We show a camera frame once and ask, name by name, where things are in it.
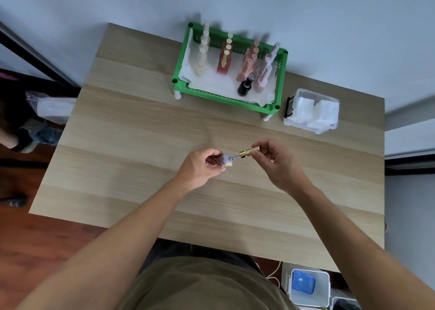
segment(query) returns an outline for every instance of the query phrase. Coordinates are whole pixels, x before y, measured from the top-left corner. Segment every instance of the olive t-shirt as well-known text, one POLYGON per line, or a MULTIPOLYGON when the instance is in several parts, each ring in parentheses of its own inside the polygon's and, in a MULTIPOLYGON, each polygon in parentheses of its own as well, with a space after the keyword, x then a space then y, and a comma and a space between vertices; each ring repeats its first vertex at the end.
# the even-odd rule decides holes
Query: olive t-shirt
POLYGON ((202 257, 170 257, 133 282, 119 310, 290 309, 297 307, 257 272, 202 257))

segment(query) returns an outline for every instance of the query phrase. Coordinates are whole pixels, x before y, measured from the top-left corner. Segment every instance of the light wood tabletop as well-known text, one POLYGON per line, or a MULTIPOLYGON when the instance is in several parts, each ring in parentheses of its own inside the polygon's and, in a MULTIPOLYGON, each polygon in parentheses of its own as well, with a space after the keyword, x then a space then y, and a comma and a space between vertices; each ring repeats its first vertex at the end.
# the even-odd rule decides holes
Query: light wood tabletop
MULTIPOLYGON (((179 42, 108 25, 31 213, 110 227, 174 176, 191 150, 236 154, 275 138, 384 246, 383 98, 287 72, 282 108, 300 87, 340 100, 338 128, 316 135, 285 126, 284 109, 264 122, 258 112, 204 98, 176 100, 171 79, 180 49, 179 42)), ((338 270, 301 208, 252 158, 188 194, 160 236, 338 270)))

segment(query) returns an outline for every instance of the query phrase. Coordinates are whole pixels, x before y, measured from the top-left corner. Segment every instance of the plastic bag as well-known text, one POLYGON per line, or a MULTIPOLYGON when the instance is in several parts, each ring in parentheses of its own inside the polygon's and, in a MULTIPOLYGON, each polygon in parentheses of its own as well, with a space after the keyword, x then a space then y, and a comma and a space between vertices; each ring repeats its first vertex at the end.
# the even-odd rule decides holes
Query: plastic bag
POLYGON ((26 91, 26 99, 39 117, 65 125, 77 98, 50 97, 41 92, 26 91))

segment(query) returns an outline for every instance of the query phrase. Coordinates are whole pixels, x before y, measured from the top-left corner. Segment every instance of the green plastic rack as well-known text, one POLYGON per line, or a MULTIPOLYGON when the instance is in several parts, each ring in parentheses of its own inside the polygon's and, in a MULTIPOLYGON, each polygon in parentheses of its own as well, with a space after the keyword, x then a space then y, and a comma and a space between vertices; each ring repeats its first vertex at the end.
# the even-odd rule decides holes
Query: green plastic rack
MULTIPOLYGON (((258 111, 260 113, 272 115, 275 114, 280 109, 281 104, 281 96, 282 96, 282 85, 284 83, 284 75, 285 75, 285 67, 287 64, 287 50, 280 48, 275 57, 275 61, 277 62, 277 67, 275 70, 275 76, 277 78, 276 88, 275 88, 275 101, 272 104, 266 104, 264 107, 261 107, 258 104, 247 103, 238 99, 227 98, 224 96, 220 96, 218 94, 212 94, 199 89, 192 89, 189 87, 188 82, 182 81, 179 79, 179 74, 181 70, 181 65, 183 63, 184 54, 186 52, 186 48, 188 45, 188 40, 190 36, 190 30, 193 30, 193 41, 196 43, 200 43, 201 35, 204 30, 203 25, 190 22, 186 29, 186 34, 184 36, 183 46, 181 48, 180 56, 178 57, 177 67, 175 68, 174 76, 172 78, 172 85, 174 87, 174 91, 179 91, 187 94, 193 94, 195 96, 203 97, 210 100, 215 100, 217 102, 230 104, 234 106, 243 107, 244 109, 252 109, 254 111, 258 111)), ((227 32, 219 31, 217 29, 210 28, 210 46, 214 48, 221 48, 222 42, 227 39, 227 32)), ((241 36, 234 35, 233 37, 233 52, 245 54, 246 49, 251 47, 254 43, 254 40, 250 40, 247 38, 242 38, 241 36)), ((264 56, 268 54, 272 50, 273 46, 265 43, 260 43, 258 49, 260 52, 258 53, 259 59, 264 59, 264 56)))

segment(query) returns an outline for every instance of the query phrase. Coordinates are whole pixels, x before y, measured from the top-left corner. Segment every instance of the forearm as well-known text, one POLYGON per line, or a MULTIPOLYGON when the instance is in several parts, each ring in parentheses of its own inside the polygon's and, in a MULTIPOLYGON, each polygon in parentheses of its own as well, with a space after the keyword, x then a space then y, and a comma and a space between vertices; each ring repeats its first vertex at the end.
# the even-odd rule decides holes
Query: forearm
POLYGON ((435 292, 314 186, 294 195, 363 309, 430 308, 435 292))
POLYGON ((169 181, 38 286, 19 309, 112 309, 186 190, 169 181))

